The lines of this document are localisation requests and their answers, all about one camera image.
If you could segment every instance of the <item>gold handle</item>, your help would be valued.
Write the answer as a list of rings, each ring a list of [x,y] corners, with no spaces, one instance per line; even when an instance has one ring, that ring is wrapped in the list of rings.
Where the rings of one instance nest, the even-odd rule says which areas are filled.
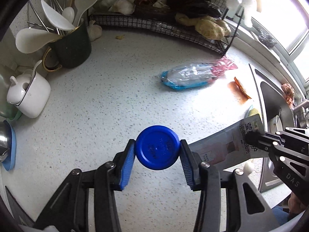
[[[46,67],[46,65],[45,65],[45,59],[46,59],[46,57],[47,57],[47,54],[50,52],[52,50],[52,48],[51,47],[48,47],[47,48],[47,50],[45,51],[45,53],[44,53],[44,55],[43,55],[43,58],[42,58],[42,65],[43,65],[43,68],[46,70],[46,71],[48,71],[48,72],[54,72],[54,71],[57,71],[57,70],[59,70],[59,69],[61,69],[62,68],[62,65],[61,64],[57,64],[55,67]]]

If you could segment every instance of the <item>white speckled countertop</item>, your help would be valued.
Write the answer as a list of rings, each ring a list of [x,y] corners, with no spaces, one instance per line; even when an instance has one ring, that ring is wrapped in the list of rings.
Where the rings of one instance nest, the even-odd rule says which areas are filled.
[[[162,71],[218,56],[176,38],[103,31],[84,64],[47,76],[52,90],[41,115],[14,124],[16,164],[11,172],[2,168],[3,185],[35,220],[72,169],[98,168],[148,126],[165,125],[192,143],[239,121],[250,105],[227,85],[237,76],[259,102],[248,65],[255,62],[234,47],[227,56],[238,69],[211,86],[174,91],[160,83]],[[250,176],[256,186],[261,161]],[[192,231],[199,195],[187,186],[180,160],[152,171],[136,159],[128,186],[115,193],[122,231]]]

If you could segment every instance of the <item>white lid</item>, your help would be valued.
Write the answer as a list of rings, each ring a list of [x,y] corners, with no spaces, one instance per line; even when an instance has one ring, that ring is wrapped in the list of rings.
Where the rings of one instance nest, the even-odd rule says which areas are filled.
[[[22,74],[18,77],[10,77],[12,84],[10,85],[9,91],[7,92],[7,102],[10,104],[20,103],[25,94],[26,90],[31,82],[30,74]]]

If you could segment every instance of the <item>green cup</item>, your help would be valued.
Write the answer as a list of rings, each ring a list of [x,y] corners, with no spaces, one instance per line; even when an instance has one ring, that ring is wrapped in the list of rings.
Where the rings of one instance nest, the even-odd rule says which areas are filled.
[[[61,67],[75,68],[86,61],[91,53],[91,43],[85,22],[69,34],[48,43],[48,45],[49,48],[42,58],[43,67],[48,72],[59,70]],[[46,57],[51,50],[56,54],[59,61],[59,64],[55,67],[47,67],[45,65]]]

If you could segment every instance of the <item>screw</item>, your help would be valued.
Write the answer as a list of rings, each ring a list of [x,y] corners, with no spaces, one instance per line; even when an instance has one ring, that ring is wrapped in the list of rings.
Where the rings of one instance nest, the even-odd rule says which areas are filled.
[[[206,161],[201,162],[200,165],[201,165],[202,167],[206,167],[206,168],[211,166],[211,165],[210,165],[208,162],[206,162]]]
[[[73,169],[71,173],[72,175],[79,175],[80,172],[81,172],[80,169]]]
[[[235,169],[235,173],[238,174],[238,175],[243,175],[244,174],[244,171],[240,168],[236,168]]]
[[[112,161],[108,161],[108,162],[105,163],[105,167],[107,167],[107,168],[112,168],[114,166],[115,166],[115,163],[112,162]]]

